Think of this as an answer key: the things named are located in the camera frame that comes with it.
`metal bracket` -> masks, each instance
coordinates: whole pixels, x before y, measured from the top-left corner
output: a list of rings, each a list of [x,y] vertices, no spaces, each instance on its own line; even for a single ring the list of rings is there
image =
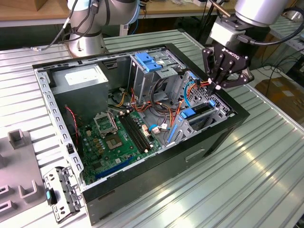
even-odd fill
[[[79,212],[84,206],[79,185],[70,166],[56,167],[44,175],[48,191],[52,190],[56,197],[56,204],[52,206],[56,222],[59,224]]]

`power cable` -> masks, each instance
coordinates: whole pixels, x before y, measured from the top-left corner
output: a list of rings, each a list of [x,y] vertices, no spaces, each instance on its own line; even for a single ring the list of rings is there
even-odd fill
[[[296,11],[299,12],[302,17],[304,17],[304,9],[298,8],[298,7],[289,7],[283,11],[283,13],[289,12],[289,11]],[[256,41],[254,39],[251,39],[250,37],[247,37],[246,35],[239,35],[237,39],[243,43],[251,44],[251,45],[257,45],[257,46],[269,46],[269,45],[276,45],[276,44],[281,44],[284,43],[296,35],[298,35],[302,30],[304,29],[304,20],[301,22],[301,25],[290,35],[288,35],[285,38],[282,38],[281,40],[278,41],[272,41],[272,42],[260,42]]]
[[[45,51],[45,50],[49,49],[58,40],[58,38],[60,37],[60,35],[64,32],[65,28],[67,27],[67,24],[71,20],[71,17],[72,17],[72,15],[74,13],[74,10],[75,10],[77,2],[78,2],[78,0],[75,0],[74,4],[72,6],[71,12],[70,12],[69,16],[67,17],[64,25],[62,26],[62,28],[59,31],[59,33],[57,34],[57,36],[53,39],[53,41],[47,47],[43,47],[43,48],[41,48],[41,47],[30,47],[30,48],[29,47],[25,47],[25,48],[26,49],[29,48],[29,49],[31,49],[33,51]]]

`red cable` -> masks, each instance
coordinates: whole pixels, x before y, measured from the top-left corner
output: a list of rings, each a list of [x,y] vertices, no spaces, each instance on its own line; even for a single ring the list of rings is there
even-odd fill
[[[75,131],[76,131],[76,144],[78,145],[78,134],[77,134],[78,127],[77,127],[77,124],[76,124],[75,114],[72,112],[72,110],[69,107],[65,106],[65,108],[71,113],[71,115],[73,117],[74,124],[75,124]]]

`white label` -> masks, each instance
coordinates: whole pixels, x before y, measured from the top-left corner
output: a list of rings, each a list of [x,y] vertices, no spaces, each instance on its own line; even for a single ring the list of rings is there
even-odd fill
[[[73,73],[66,74],[67,83],[72,86],[83,82],[96,80],[98,73],[95,69],[81,70]]]
[[[283,84],[281,82],[278,82],[278,81],[274,81],[272,83],[275,84],[275,86],[277,86],[277,87],[283,86]]]
[[[290,92],[289,90],[284,90],[283,93],[286,95],[286,96],[294,96],[294,94],[292,92]]]
[[[161,125],[161,128],[162,128],[162,129],[167,129],[167,126],[168,126],[168,125],[167,125],[166,123],[163,123],[163,124]]]

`aluminum table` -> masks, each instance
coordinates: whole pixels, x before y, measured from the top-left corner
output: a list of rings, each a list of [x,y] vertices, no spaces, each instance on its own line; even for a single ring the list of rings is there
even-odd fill
[[[270,26],[270,34],[278,39],[282,39],[293,33],[300,26],[300,24],[300,22],[293,22],[283,16],[280,16],[276,23]],[[294,48],[296,51],[304,49],[304,41],[300,40],[300,35],[303,33],[303,31],[300,32],[294,38],[286,41],[285,43]]]
[[[201,68],[202,46],[177,30],[105,39],[110,51],[173,43]],[[71,58],[63,45],[0,52],[0,136],[30,131],[41,175],[66,162],[31,65]],[[293,227],[304,213],[304,129],[249,85],[228,93],[250,112],[212,155],[94,227]],[[90,227],[85,208],[57,225],[46,202],[0,227]]]

